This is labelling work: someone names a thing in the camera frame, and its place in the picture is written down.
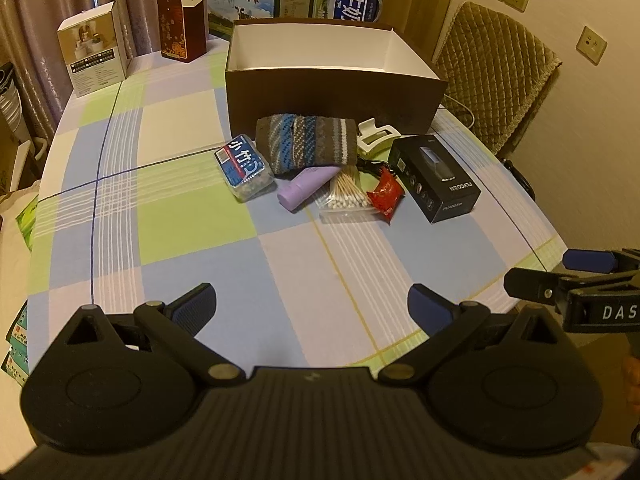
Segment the person's right hand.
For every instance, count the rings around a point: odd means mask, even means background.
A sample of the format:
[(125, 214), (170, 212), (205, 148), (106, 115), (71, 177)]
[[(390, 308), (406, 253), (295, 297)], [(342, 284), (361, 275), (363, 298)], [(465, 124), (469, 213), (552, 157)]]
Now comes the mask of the person's right hand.
[(624, 356), (622, 376), (625, 400), (628, 408), (640, 413), (640, 360), (634, 356)]

